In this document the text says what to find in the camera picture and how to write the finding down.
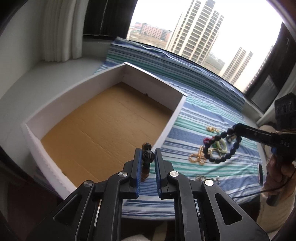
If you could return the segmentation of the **right hand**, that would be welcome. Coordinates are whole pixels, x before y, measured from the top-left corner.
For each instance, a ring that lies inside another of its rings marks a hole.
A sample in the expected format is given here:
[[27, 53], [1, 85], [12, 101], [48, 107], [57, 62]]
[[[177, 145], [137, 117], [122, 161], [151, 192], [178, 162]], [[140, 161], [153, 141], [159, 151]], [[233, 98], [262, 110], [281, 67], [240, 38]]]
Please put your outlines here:
[[[267, 196], [281, 194], [280, 201], [284, 201], [295, 192], [295, 166], [293, 164], [283, 165], [279, 167], [277, 165], [277, 156], [272, 155], [271, 159], [267, 164], [267, 177], [264, 184], [264, 190], [276, 189], [274, 191], [266, 192]], [[282, 180], [289, 178], [292, 174], [291, 180], [284, 187], [280, 189]]]

